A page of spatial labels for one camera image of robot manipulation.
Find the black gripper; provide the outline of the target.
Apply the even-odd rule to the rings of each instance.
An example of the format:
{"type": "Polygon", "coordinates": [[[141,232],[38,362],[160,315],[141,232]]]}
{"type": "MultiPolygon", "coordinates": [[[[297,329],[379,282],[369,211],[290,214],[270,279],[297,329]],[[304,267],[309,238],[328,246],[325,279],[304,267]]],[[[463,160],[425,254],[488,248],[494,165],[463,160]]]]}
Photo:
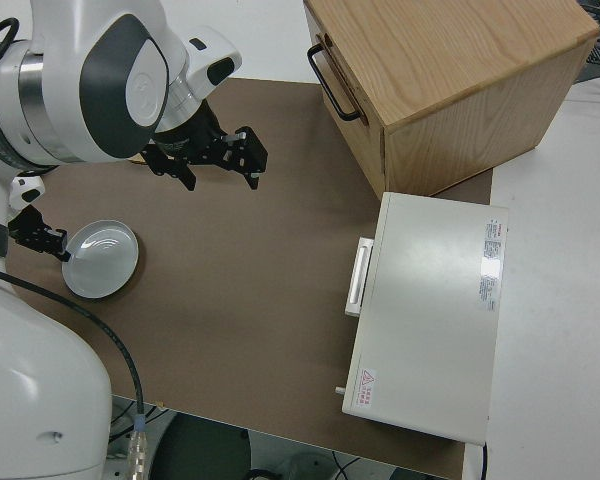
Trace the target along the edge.
{"type": "Polygon", "coordinates": [[[196,177],[187,162],[212,165],[224,155],[224,167],[241,174],[252,190],[258,188],[260,176],[266,171],[268,152],[255,131],[244,126],[226,135],[207,101],[181,125],[156,132],[154,143],[144,147],[144,161],[151,172],[178,179],[188,191],[195,189],[196,177]],[[217,147],[223,137],[225,155],[225,150],[217,147]]]}
{"type": "Polygon", "coordinates": [[[51,229],[44,222],[41,212],[32,205],[25,207],[11,219],[7,228],[10,237],[19,245],[41,250],[61,262],[68,262],[71,258],[71,253],[66,249],[67,231],[51,229]]]}

